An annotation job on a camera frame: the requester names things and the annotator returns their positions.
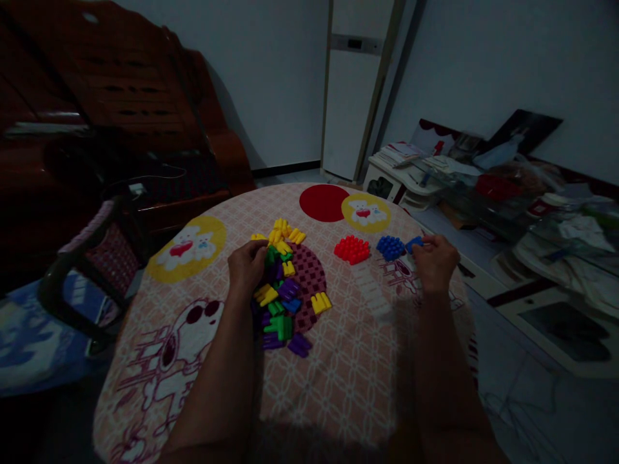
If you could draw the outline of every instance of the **teddy bear print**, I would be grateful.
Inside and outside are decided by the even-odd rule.
[[[213,238],[212,232],[203,233],[195,236],[197,248],[193,259],[199,261],[201,259],[210,259],[217,250],[217,246],[210,240]]]
[[[351,201],[348,202],[348,205],[353,208],[351,219],[362,226],[387,219],[387,215],[379,210],[378,205],[372,204],[368,206],[368,202],[365,200]]]
[[[172,271],[179,264],[187,264],[195,256],[195,236],[200,231],[199,226],[185,227],[172,239],[174,245],[157,257],[157,264],[165,265],[166,271]]]

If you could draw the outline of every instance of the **white wall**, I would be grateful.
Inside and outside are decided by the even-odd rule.
[[[427,0],[382,145],[419,118],[488,138],[518,108],[564,120],[532,155],[619,184],[615,0]]]
[[[329,3],[117,0],[200,51],[253,169],[320,159]]]

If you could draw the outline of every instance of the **yellow circle print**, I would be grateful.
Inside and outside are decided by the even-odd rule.
[[[367,193],[355,193],[342,202],[342,214],[348,224],[361,232],[385,230],[391,222],[391,211],[380,198]]]
[[[174,284],[210,265],[225,243],[224,223],[211,216],[198,216],[150,259],[147,270],[155,279]]]

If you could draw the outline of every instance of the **red building block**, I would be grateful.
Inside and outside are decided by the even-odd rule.
[[[338,258],[350,264],[357,264],[369,258],[369,243],[354,235],[349,235],[340,240],[333,252]]]

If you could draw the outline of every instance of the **checkered tablecloth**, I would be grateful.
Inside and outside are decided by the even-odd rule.
[[[303,287],[295,331],[313,348],[306,359],[288,349],[257,348],[251,456],[382,459],[381,444],[413,410],[411,342],[421,293],[410,257],[387,263],[374,247],[383,235],[407,242],[422,232],[398,206],[352,189],[325,186],[343,191],[321,190],[320,204],[301,208],[301,196],[315,185],[285,184],[232,198],[192,220],[151,259],[95,413],[93,438],[103,460],[157,459],[224,310],[227,256],[251,234],[268,235],[280,217],[307,234],[293,257]],[[333,254],[348,235],[369,241],[368,260],[350,266]],[[333,308],[315,316],[310,297],[322,290]],[[473,317],[457,270],[450,297],[476,372]]]

